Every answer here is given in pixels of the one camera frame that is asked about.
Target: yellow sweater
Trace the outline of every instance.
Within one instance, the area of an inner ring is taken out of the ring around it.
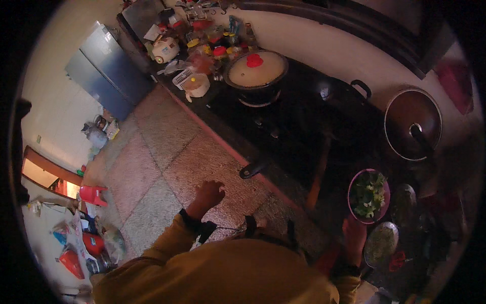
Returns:
[[[257,239],[224,240],[189,251],[196,235],[176,215],[141,258],[107,274],[96,304],[354,303],[358,277],[333,285],[297,253]]]

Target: doorway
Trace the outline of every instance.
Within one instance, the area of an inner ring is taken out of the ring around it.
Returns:
[[[26,146],[22,175],[38,186],[64,197],[76,199],[82,177],[53,163]]]

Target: brown pot lid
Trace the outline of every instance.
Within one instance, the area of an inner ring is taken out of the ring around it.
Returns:
[[[240,57],[229,68],[229,84],[243,88],[266,86],[287,71],[287,59],[271,51],[259,51]]]
[[[437,104],[425,91],[416,88],[402,90],[388,104],[385,114],[385,134],[392,149],[401,157],[419,161],[425,153],[412,137],[410,127],[418,124],[432,148],[442,134],[442,117]]]

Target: white basket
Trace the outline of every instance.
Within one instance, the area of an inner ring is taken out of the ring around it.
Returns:
[[[185,69],[183,70],[179,75],[177,75],[176,77],[174,77],[174,79],[172,79],[172,83],[179,88],[179,90],[184,90],[184,84],[186,83],[186,81],[188,81],[190,79],[190,77],[192,76],[192,74],[194,74],[192,71],[188,70],[188,69]]]

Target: red bag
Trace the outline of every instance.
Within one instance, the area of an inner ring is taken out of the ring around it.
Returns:
[[[83,232],[83,243],[85,244],[86,250],[89,252],[89,254],[94,257],[100,256],[101,252],[104,250],[104,241],[98,235]]]
[[[59,261],[66,267],[74,276],[80,280],[85,278],[81,264],[79,264],[78,254],[68,249],[59,257]]]

